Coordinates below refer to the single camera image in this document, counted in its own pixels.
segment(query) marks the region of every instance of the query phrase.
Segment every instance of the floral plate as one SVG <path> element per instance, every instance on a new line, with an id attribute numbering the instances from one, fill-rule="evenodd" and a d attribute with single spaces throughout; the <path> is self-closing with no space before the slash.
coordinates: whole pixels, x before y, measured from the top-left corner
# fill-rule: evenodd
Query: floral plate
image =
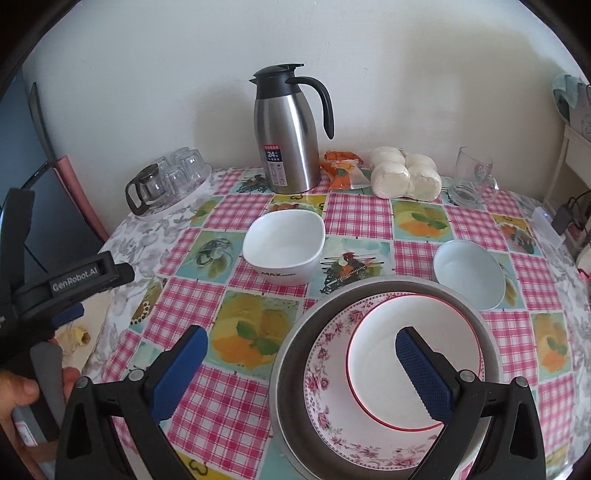
<path id="1" fill-rule="evenodd" d="M 361 409 L 347 382 L 346 351 L 357 324 L 377 305 L 406 295 L 413 293 L 382 293 L 344 309 L 318 335 L 306 363 L 304 401 L 312 425 L 334 452 L 366 468 L 415 467 L 441 431 L 436 426 L 405 432 L 378 423 Z M 480 377 L 484 379 L 482 353 Z"/>

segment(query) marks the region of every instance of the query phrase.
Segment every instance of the power adapter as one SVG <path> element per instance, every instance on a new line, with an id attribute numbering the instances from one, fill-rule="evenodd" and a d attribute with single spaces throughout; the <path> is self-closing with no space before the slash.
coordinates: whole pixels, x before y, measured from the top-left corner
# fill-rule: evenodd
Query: power adapter
<path id="1" fill-rule="evenodd" d="M 556 233 L 562 235 L 568 226 L 574 222 L 573 209 L 567 204 L 563 203 L 558 210 L 554 219 L 552 220 L 552 228 L 556 230 Z"/>

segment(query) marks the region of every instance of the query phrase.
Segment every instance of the teapot handle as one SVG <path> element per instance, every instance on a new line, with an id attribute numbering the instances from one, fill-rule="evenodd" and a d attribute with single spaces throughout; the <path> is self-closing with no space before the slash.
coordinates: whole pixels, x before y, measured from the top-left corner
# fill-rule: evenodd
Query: teapot handle
<path id="1" fill-rule="evenodd" d="M 131 187 L 132 185 L 135 185 L 135 192 L 138 194 L 139 207 L 129 196 L 129 187 Z M 125 200 L 127 200 L 127 205 L 129 206 L 131 213 L 133 213 L 134 215 L 140 216 L 148 211 L 148 205 L 139 193 L 139 182 L 137 178 L 131 179 L 131 181 L 125 186 Z"/>

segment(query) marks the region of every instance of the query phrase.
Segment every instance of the orange snack package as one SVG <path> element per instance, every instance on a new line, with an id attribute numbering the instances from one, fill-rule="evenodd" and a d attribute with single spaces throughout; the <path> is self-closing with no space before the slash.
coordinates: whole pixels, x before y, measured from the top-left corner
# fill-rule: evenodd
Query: orange snack package
<path id="1" fill-rule="evenodd" d="M 320 162 L 322 168 L 330 177 L 330 190 L 355 190 L 370 186 L 369 180 L 359 169 L 363 160 L 353 152 L 338 152 L 329 150 Z"/>

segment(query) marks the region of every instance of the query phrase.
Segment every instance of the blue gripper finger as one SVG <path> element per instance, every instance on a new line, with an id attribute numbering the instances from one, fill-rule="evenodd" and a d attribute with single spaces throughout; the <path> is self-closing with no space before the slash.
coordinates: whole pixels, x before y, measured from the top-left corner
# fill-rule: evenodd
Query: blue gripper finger
<path id="1" fill-rule="evenodd" d="M 70 308 L 58 313 L 51 319 L 51 324 L 54 328 L 58 329 L 66 323 L 70 323 L 76 319 L 79 319 L 84 315 L 84 305 L 81 303 L 75 303 Z"/>
<path id="2" fill-rule="evenodd" d="M 148 367 L 144 397 L 156 421 L 169 419 L 207 354 L 207 333 L 191 325 L 172 347 Z"/>
<path id="3" fill-rule="evenodd" d="M 431 418 L 447 425 L 453 414 L 454 395 L 450 385 L 437 369 L 437 364 L 441 364 L 441 360 L 448 363 L 447 360 L 441 356 L 440 361 L 437 361 L 437 354 L 413 327 L 405 327 L 398 332 L 395 349 L 398 360 Z"/>

